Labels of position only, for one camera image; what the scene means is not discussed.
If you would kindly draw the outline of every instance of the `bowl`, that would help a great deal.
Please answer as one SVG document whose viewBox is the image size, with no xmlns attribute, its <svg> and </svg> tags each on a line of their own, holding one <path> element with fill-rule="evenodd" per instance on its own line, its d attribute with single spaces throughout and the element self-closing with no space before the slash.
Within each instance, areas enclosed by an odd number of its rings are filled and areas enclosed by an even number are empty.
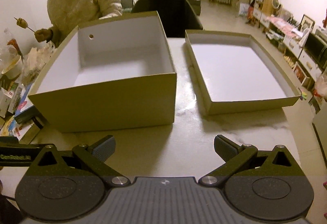
<svg viewBox="0 0 327 224">
<path fill-rule="evenodd" d="M 2 74 L 6 75 L 9 79 L 16 78 L 22 72 L 22 58 L 20 55 L 17 55 L 10 65 L 2 70 Z"/>
</svg>

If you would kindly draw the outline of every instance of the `silver bolt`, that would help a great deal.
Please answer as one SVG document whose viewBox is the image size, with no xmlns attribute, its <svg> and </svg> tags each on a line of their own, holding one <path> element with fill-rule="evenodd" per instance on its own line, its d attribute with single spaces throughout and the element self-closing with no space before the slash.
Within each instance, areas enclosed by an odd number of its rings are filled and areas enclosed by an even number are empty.
<svg viewBox="0 0 327 224">
<path fill-rule="evenodd" d="M 201 181 L 202 181 L 203 183 L 205 183 L 205 184 L 210 184 L 210 185 L 212 185 L 212 184 L 217 183 L 218 180 L 217 180 L 217 178 L 214 177 L 214 176 L 204 176 L 204 177 L 201 178 Z"/>
<path fill-rule="evenodd" d="M 114 178 L 112 178 L 111 181 L 115 185 L 124 185 L 124 184 L 128 183 L 128 179 L 124 176 L 114 177 Z"/>
</svg>

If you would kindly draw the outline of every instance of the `black chair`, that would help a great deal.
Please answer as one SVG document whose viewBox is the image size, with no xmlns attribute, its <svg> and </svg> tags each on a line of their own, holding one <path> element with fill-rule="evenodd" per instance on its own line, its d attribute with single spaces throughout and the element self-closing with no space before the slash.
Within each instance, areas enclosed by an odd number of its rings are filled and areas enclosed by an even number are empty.
<svg viewBox="0 0 327 224">
<path fill-rule="evenodd" d="M 157 11 L 168 38 L 184 38 L 186 29 L 203 29 L 187 0 L 138 0 L 132 13 Z"/>
</svg>

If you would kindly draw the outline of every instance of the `triangular cutout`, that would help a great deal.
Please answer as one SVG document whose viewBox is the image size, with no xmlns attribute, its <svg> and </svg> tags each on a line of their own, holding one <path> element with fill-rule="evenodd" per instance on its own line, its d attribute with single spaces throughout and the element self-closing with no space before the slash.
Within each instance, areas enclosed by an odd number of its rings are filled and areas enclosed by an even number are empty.
<svg viewBox="0 0 327 224">
<path fill-rule="evenodd" d="M 55 165 L 55 164 L 57 164 L 57 161 L 51 151 L 46 152 L 39 162 L 39 166 L 48 166 L 48 165 Z"/>
<path fill-rule="evenodd" d="M 291 163 L 289 162 L 288 158 L 286 157 L 283 151 L 277 153 L 275 160 L 273 161 L 273 164 L 291 167 Z"/>
</svg>

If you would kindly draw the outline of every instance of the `skewer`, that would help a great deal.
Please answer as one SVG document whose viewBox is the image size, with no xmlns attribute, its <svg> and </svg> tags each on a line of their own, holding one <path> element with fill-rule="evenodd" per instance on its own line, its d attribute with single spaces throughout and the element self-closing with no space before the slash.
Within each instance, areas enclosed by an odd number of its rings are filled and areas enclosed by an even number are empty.
<svg viewBox="0 0 327 224">
<path fill-rule="evenodd" d="M 18 21 L 18 19 L 17 18 L 15 18 L 14 17 L 14 19 L 16 19 L 17 21 Z M 30 27 L 27 27 L 28 29 L 30 29 L 32 32 L 34 32 L 35 33 L 35 31 L 34 30 L 32 30 Z"/>
</svg>

